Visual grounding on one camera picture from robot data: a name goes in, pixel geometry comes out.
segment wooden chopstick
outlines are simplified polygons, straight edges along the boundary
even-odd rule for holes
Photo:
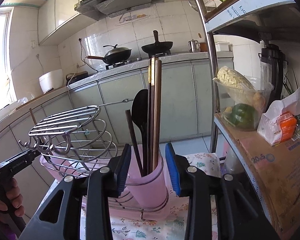
[[[154,84],[155,84],[155,62],[159,58],[154,56],[151,59],[151,123],[150,123],[150,163],[149,173],[152,172],[153,166],[153,141],[154,141]]]
[[[151,60],[149,60],[149,67],[148,67],[148,119],[147,119],[147,158],[143,160],[143,169],[144,169],[144,176],[149,174],[150,171],[150,123],[151,123]]]
[[[161,80],[162,61],[155,61],[154,74],[154,142],[153,142],[153,164],[152,170],[158,166],[159,159],[159,139],[160,139],[160,115],[161,115]]]
[[[31,117],[32,117],[32,121],[34,122],[34,125],[36,125],[37,124],[37,120],[35,119],[35,116],[33,114],[33,111],[32,111],[31,107],[29,108],[29,111],[30,111],[30,114],[31,114]]]
[[[153,56],[149,61],[148,69],[148,127],[147,127],[147,175],[152,172],[153,162],[153,128],[154,128],[154,65],[159,58]]]
[[[139,153],[139,149],[138,149],[136,134],[134,132],[134,127],[133,127],[133,123],[132,123],[132,117],[131,117],[131,111],[130,110],[126,110],[126,117],[127,117],[130,137],[131,137],[131,141],[132,141],[132,146],[133,146],[133,149],[134,149],[134,154],[136,156],[136,160],[137,160],[137,164],[138,164],[138,167],[139,167],[140,175],[141,175],[141,177],[143,177],[142,163],[141,163],[140,153]]]

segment tablecloth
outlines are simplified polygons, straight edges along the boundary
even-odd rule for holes
[[[221,177],[220,162],[216,154],[198,153],[185,155],[190,165],[203,170],[207,175]],[[183,240],[188,214],[188,197],[179,198],[172,190],[169,178],[166,178],[169,191],[170,214],[164,221],[131,220],[125,217],[110,217],[114,240]],[[51,186],[51,192],[57,183]],[[211,201],[212,240],[218,239],[216,203],[213,195]],[[85,210],[81,212],[80,240],[85,240]]]

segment white container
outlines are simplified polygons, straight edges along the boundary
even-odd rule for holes
[[[57,89],[63,86],[63,72],[62,69],[50,71],[39,78],[42,92],[45,93],[49,89]]]
[[[218,41],[216,42],[216,51],[229,51],[229,42]]]

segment black spoon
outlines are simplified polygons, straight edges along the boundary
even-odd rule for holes
[[[147,119],[148,119],[148,90],[140,90],[132,103],[132,121],[138,126],[142,139],[143,176],[147,170]]]

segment human hand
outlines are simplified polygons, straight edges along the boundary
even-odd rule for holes
[[[17,217],[23,217],[25,214],[25,208],[22,206],[23,196],[20,194],[20,188],[15,178],[12,178],[9,181],[9,184],[12,186],[12,189],[6,192],[6,196],[11,200],[12,205],[17,208],[15,210],[15,215]],[[0,211],[7,211],[8,207],[5,203],[0,200]],[[0,212],[0,221],[5,223],[2,213]]]

